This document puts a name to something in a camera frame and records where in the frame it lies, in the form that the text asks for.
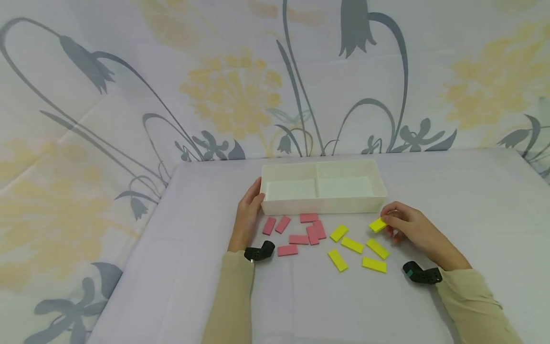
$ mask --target pink rectangle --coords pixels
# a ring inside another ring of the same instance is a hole
[[[281,219],[279,220],[279,223],[275,227],[275,231],[277,233],[283,234],[283,232],[286,229],[286,227],[288,226],[289,222],[290,222],[290,217],[288,217],[288,216],[281,217]]]
[[[315,222],[315,221],[319,221],[319,216],[317,214],[301,214],[300,215],[300,222],[301,223]]]
[[[297,235],[289,235],[288,236],[288,243],[289,244],[298,244],[298,245],[309,245],[309,237],[308,236],[297,236]]]
[[[277,220],[274,217],[268,217],[266,224],[263,226],[262,233],[270,236],[271,232],[273,231],[273,226],[275,226],[275,222],[277,222]]]
[[[298,254],[298,246],[296,245],[279,246],[277,248],[277,255],[279,257],[293,254]]]
[[[309,226],[306,228],[307,236],[309,237],[310,245],[319,245],[319,238],[317,238],[317,229],[315,226]]]
[[[326,239],[327,234],[325,233],[325,227],[323,227],[323,222],[315,221],[313,225],[315,226],[315,230],[317,231],[317,238]]]

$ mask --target floral backdrop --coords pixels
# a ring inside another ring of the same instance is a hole
[[[548,0],[1,7],[6,343],[85,342],[182,161],[503,147],[550,182]]]

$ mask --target forearm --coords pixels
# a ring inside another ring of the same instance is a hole
[[[437,284],[437,290],[462,343],[522,343],[479,272],[440,271],[443,281]]]
[[[214,304],[206,323],[202,344],[251,344],[250,292],[254,264],[243,251],[223,256]]]

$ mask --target yellow block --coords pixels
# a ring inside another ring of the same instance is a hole
[[[383,248],[379,243],[377,243],[374,239],[370,239],[367,241],[367,246],[374,251],[377,255],[380,256],[382,259],[386,259],[389,256],[389,252],[386,251],[385,248]]]
[[[336,249],[331,250],[328,253],[328,256],[331,257],[332,262],[336,265],[338,271],[342,272],[348,268],[347,264],[344,262],[338,251]]]
[[[386,273],[386,263],[384,261],[363,257],[363,267],[371,270],[376,270],[384,274]]]
[[[347,232],[348,228],[344,225],[340,225],[334,232],[332,232],[331,239],[333,239],[334,242],[338,242]]]
[[[350,250],[356,251],[357,253],[363,253],[363,245],[357,241],[353,241],[350,238],[342,239],[342,246],[349,248]]]
[[[379,217],[375,222],[371,223],[369,227],[374,231],[374,233],[378,233],[386,227],[386,223]]]

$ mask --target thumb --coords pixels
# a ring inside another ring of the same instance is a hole
[[[260,207],[262,205],[263,199],[265,198],[265,194],[259,194],[258,196],[254,197],[252,202],[250,202],[250,206],[256,210],[256,212],[260,211]]]
[[[409,222],[403,221],[395,216],[386,215],[382,217],[382,221],[384,221],[388,226],[392,226],[393,228],[402,231],[405,235],[407,235],[407,232],[411,229],[411,224]]]

